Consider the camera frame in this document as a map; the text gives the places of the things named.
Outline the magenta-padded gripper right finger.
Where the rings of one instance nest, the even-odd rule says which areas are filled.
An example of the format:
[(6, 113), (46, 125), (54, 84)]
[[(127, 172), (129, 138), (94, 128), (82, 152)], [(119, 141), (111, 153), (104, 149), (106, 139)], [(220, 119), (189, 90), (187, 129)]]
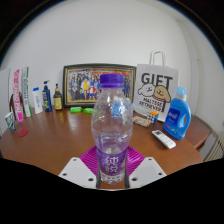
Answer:
[(144, 157), (132, 147), (128, 148), (125, 170), (125, 187), (140, 188), (166, 176), (153, 157)]

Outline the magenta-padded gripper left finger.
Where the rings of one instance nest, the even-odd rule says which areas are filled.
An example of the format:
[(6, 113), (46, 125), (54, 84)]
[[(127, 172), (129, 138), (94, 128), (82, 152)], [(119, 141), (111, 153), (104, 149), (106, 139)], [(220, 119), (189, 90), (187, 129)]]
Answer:
[(100, 174), (96, 147), (87, 150), (80, 158), (72, 157), (59, 176), (84, 188), (99, 188)]

